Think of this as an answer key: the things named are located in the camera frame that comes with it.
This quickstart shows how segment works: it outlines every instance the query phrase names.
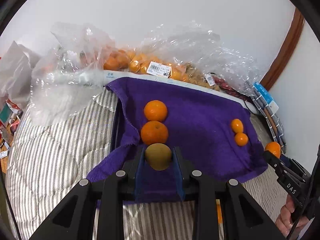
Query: plastic bag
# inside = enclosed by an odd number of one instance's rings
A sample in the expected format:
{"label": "plastic bag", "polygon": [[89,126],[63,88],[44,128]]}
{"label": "plastic bag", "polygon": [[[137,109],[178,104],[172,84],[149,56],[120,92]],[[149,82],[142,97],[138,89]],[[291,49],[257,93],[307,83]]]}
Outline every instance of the plastic bag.
{"label": "plastic bag", "polygon": [[191,65],[204,77],[215,73],[236,91],[247,96],[253,94],[251,84],[259,82],[267,71],[257,66],[252,57],[223,47],[219,35],[194,22],[173,30],[161,25],[150,32],[141,51],[174,64]]}
{"label": "plastic bag", "polygon": [[163,60],[148,51],[141,51],[140,48],[129,49],[126,51],[126,54],[130,62],[128,70],[132,73],[164,76],[169,79],[219,90],[210,73],[207,74],[208,76],[203,75],[191,63],[183,64],[182,62],[177,63],[174,60]]}
{"label": "plastic bag", "polygon": [[0,97],[24,110],[30,99],[31,72],[40,57],[13,42],[0,59]]}
{"label": "plastic bag", "polygon": [[60,46],[52,49],[32,72],[33,125],[62,122],[82,111],[103,91],[103,65],[114,41],[90,24],[56,23],[52,34]]}

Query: striped blanket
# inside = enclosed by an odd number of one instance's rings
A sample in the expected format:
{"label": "striped blanket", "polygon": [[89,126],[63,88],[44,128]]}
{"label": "striped blanket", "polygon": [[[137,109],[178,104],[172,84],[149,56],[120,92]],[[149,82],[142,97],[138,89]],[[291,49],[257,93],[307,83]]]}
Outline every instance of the striped blanket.
{"label": "striped blanket", "polygon": [[[6,176],[22,239],[29,239],[70,189],[109,154],[117,100],[113,92],[104,90],[76,116],[48,127],[32,126],[30,107],[26,109],[15,135]],[[256,117],[251,120],[265,145],[270,141],[268,134]],[[243,185],[275,221],[286,193],[276,182],[273,169],[269,167]],[[193,210],[192,202],[124,205],[125,239],[191,239]],[[10,224],[15,234],[13,222]]]}

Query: barcode sticker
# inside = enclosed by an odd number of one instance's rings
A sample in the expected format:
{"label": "barcode sticker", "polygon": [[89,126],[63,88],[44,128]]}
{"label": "barcode sticker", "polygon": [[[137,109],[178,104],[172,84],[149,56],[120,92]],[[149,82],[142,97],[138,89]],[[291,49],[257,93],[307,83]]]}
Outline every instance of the barcode sticker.
{"label": "barcode sticker", "polygon": [[215,81],[210,73],[205,74],[204,77],[205,77],[205,80],[207,81],[207,83],[209,84],[209,86],[212,87],[215,84]]}
{"label": "barcode sticker", "polygon": [[162,65],[154,61],[150,62],[147,69],[148,74],[153,76],[158,76],[158,77],[165,77],[165,78],[169,77],[170,71],[171,71],[170,66]]}

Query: mandarin orange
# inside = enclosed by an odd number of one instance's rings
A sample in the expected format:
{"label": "mandarin orange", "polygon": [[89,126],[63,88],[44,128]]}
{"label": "mandarin orange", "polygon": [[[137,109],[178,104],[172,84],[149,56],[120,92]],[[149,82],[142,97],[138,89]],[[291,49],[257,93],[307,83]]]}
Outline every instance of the mandarin orange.
{"label": "mandarin orange", "polygon": [[143,113],[149,121],[163,122],[167,117],[168,109],[163,102],[152,100],[146,104]]}
{"label": "mandarin orange", "polygon": [[169,132],[167,127],[158,121],[147,122],[140,131],[141,140],[146,145],[166,143]]}
{"label": "mandarin orange", "polygon": [[280,158],[281,155],[281,147],[277,142],[270,142],[266,145],[265,151],[271,152],[277,158]]}
{"label": "mandarin orange", "polygon": [[235,135],[235,141],[238,146],[245,146],[248,143],[249,138],[245,133],[240,132]]}
{"label": "mandarin orange", "polygon": [[231,129],[235,133],[243,132],[243,124],[239,119],[233,119],[231,122]]}

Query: barcode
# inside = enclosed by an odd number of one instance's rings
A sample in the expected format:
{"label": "barcode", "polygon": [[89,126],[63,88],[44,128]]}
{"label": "barcode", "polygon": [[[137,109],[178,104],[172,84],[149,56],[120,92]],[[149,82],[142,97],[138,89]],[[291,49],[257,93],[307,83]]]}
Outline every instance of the barcode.
{"label": "barcode", "polygon": [[159,71],[160,70],[160,67],[155,66],[155,65],[151,65],[149,68],[150,68],[150,70],[155,70],[155,71]]}

